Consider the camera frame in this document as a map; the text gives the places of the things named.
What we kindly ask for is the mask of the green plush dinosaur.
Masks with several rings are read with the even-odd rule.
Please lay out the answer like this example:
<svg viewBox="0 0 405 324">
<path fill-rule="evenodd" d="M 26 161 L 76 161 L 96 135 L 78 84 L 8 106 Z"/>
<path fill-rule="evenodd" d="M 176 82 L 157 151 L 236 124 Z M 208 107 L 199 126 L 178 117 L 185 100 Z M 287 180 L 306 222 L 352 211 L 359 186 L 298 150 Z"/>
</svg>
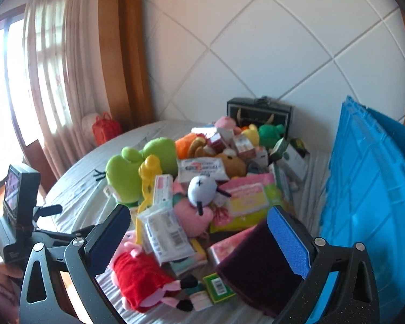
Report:
<svg viewBox="0 0 405 324">
<path fill-rule="evenodd" d="M 105 167 L 105 173 L 116 201 L 124 205 L 135 205 L 142 199 L 143 181 L 139 168 L 150 155 L 159 159 L 163 174 L 176 177 L 178 154 L 175 145 L 175 141 L 170 138 L 158 137 L 146 143 L 140 151 L 127 146 L 120 154 L 111 157 Z"/>
</svg>

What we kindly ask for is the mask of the blue plastic crate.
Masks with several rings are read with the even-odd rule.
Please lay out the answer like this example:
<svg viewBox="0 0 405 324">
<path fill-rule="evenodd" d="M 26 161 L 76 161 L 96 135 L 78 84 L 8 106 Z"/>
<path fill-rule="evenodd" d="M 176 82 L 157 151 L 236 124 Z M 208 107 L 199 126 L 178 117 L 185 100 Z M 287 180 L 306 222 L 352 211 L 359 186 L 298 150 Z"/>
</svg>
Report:
<svg viewBox="0 0 405 324">
<path fill-rule="evenodd" d="M 405 323 L 405 126 L 348 97 L 328 165 L 320 234 L 365 245 L 382 323 Z"/>
</svg>

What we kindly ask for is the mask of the red dress pig plush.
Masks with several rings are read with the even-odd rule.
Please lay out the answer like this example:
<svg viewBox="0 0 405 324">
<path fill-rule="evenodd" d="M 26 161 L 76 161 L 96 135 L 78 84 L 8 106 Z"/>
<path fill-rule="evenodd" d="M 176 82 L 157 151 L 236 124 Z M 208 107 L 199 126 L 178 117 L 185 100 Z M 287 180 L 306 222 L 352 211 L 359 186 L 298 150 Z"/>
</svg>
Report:
<svg viewBox="0 0 405 324">
<path fill-rule="evenodd" d="M 158 264 L 156 259 L 145 253 L 137 243 L 137 233 L 125 233 L 110 260 L 112 281 L 120 289 L 122 305 L 139 313 L 146 313 L 164 303 L 182 312 L 194 310 L 188 298 L 179 300 L 176 295 L 181 290 L 196 288 L 198 280 L 190 275 L 176 279 Z"/>
</svg>

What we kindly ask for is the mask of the green small box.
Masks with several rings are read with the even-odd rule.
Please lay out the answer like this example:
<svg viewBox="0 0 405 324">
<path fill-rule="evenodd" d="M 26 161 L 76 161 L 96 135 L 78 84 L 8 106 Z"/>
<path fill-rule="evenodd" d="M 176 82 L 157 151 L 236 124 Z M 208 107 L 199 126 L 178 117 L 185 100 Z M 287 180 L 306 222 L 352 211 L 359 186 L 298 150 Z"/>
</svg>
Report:
<svg viewBox="0 0 405 324">
<path fill-rule="evenodd" d="M 202 278 L 206 291 L 214 304 L 224 302 L 235 296 L 234 291 L 224 283 L 217 273 Z"/>
</svg>

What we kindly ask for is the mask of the red plastic bag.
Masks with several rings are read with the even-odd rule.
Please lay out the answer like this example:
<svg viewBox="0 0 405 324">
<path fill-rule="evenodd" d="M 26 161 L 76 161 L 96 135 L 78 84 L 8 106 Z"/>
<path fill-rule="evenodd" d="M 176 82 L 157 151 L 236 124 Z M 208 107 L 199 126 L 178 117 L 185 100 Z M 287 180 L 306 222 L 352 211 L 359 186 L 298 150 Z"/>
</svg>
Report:
<svg viewBox="0 0 405 324">
<path fill-rule="evenodd" d="M 113 119 L 108 112 L 96 117 L 92 131 L 97 146 L 103 145 L 123 133 L 120 123 Z"/>
</svg>

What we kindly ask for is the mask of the clear barcode packet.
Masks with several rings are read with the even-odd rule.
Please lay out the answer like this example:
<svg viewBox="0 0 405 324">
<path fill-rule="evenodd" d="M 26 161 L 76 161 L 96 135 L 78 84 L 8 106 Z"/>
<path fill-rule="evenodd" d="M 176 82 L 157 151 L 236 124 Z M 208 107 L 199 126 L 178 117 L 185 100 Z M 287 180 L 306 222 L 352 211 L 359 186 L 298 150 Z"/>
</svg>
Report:
<svg viewBox="0 0 405 324">
<path fill-rule="evenodd" d="M 154 205 L 139 215 L 159 265 L 182 260 L 195 251 L 169 205 Z"/>
</svg>

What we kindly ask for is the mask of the pink tissue pack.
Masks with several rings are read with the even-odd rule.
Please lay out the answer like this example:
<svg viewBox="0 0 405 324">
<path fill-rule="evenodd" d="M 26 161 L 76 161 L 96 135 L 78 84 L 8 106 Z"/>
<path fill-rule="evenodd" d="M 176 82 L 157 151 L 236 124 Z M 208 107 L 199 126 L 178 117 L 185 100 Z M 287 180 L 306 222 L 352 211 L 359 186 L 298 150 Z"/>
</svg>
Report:
<svg viewBox="0 0 405 324">
<path fill-rule="evenodd" d="M 235 250 L 235 248 L 252 233 L 254 229 L 254 227 L 250 227 L 236 233 L 235 235 L 229 236 L 214 243 L 208 248 L 208 256 L 210 261 L 214 265 L 219 265 L 219 263 L 227 258 Z"/>
</svg>

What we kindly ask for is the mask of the pink green wipes pack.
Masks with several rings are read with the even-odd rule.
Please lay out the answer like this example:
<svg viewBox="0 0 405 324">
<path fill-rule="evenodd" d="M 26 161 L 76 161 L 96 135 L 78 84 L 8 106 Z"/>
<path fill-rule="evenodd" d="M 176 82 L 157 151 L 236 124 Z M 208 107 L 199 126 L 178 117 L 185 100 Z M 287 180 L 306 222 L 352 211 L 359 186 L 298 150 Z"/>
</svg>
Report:
<svg viewBox="0 0 405 324">
<path fill-rule="evenodd" d="M 245 230 L 265 219 L 270 208 L 288 206 L 271 173 L 234 178 L 219 188 L 230 196 L 217 195 L 212 202 L 211 233 Z"/>
</svg>

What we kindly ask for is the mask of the brown bear plush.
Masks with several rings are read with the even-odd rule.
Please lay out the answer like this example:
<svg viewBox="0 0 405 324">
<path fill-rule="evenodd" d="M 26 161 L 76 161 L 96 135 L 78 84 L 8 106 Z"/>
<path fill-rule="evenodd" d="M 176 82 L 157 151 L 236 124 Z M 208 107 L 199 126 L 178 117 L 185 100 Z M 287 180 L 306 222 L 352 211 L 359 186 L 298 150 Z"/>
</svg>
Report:
<svg viewBox="0 0 405 324">
<path fill-rule="evenodd" d="M 229 178 L 240 178 L 247 175 L 247 165 L 239 157 L 218 154 L 216 158 L 222 160 L 224 170 Z"/>
</svg>

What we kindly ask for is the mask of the white blue tissue packet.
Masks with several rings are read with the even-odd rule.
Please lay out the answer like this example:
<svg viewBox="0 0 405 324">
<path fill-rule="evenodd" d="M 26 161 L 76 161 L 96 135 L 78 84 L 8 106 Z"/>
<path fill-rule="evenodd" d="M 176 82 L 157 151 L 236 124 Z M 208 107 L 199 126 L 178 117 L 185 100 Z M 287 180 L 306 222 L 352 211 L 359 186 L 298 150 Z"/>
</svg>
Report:
<svg viewBox="0 0 405 324">
<path fill-rule="evenodd" d="M 196 176 L 208 176 L 216 181 L 229 181 L 229 176 L 224 168 L 224 163 L 216 157 L 199 157 L 178 160 L 179 183 L 189 183 Z"/>
</svg>

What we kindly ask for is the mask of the dark green frog plush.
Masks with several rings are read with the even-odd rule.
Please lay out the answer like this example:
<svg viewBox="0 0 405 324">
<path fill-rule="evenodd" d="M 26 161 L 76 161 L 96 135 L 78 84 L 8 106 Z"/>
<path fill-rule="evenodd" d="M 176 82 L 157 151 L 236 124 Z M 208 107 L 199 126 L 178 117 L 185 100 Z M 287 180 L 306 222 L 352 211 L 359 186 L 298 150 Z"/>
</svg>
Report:
<svg viewBox="0 0 405 324">
<path fill-rule="evenodd" d="M 269 151 L 285 134 L 285 126 L 283 124 L 264 124 L 259 127 L 258 133 L 260 145 Z"/>
</svg>

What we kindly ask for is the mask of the white round plush toy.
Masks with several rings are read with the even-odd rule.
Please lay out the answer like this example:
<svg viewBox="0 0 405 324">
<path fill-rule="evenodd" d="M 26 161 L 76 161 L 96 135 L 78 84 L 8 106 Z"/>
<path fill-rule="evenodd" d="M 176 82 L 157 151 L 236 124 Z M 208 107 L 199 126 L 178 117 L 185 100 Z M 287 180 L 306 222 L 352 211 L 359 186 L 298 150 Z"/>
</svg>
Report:
<svg viewBox="0 0 405 324">
<path fill-rule="evenodd" d="M 203 208 L 209 205 L 217 195 L 231 197 L 231 194 L 220 189 L 216 180 L 210 176 L 195 176 L 189 182 L 188 199 L 191 205 L 196 208 L 199 216 L 204 214 Z"/>
</svg>

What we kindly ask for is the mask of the yellow plush toy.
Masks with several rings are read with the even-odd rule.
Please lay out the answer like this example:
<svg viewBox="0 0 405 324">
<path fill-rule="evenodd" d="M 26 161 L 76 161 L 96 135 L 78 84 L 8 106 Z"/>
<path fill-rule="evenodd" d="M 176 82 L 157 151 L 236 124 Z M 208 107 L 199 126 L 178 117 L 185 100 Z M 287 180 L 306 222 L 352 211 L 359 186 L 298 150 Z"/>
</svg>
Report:
<svg viewBox="0 0 405 324">
<path fill-rule="evenodd" d="M 258 147 L 260 143 L 260 135 L 258 128 L 254 124 L 250 124 L 248 127 L 243 128 L 241 132 L 254 147 Z"/>
</svg>

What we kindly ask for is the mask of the black gift box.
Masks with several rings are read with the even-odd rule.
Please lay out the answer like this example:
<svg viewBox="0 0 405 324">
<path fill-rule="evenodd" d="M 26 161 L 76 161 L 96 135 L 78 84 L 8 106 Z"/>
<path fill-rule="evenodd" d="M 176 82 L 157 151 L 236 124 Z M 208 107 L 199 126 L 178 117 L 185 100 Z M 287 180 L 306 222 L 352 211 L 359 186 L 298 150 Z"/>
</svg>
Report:
<svg viewBox="0 0 405 324">
<path fill-rule="evenodd" d="M 264 124 L 283 125 L 288 137 L 293 107 L 278 102 L 270 97 L 247 98 L 234 97 L 227 101 L 227 115 L 233 118 L 238 127 L 254 124 L 260 127 Z"/>
</svg>

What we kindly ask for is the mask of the pink curtain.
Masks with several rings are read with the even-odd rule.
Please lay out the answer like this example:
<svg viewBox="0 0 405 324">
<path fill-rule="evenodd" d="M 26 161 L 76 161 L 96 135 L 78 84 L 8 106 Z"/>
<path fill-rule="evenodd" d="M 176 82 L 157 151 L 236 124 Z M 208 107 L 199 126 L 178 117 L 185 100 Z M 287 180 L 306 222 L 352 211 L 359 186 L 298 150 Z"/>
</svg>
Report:
<svg viewBox="0 0 405 324">
<path fill-rule="evenodd" d="M 46 160 L 61 177 L 94 145 L 82 120 L 96 112 L 87 0 L 28 0 L 23 46 Z"/>
</svg>

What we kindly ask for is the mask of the pink pig head plush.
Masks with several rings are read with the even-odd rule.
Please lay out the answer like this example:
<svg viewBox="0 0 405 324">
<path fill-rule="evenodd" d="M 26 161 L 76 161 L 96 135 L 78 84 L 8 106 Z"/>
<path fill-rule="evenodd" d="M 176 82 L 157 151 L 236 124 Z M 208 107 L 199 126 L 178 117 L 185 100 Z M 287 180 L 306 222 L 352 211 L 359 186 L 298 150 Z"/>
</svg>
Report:
<svg viewBox="0 0 405 324">
<path fill-rule="evenodd" d="M 236 121 L 230 116 L 222 116 L 214 123 L 214 127 L 232 130 L 235 135 L 239 135 L 242 132 L 241 128 L 237 126 Z"/>
</svg>

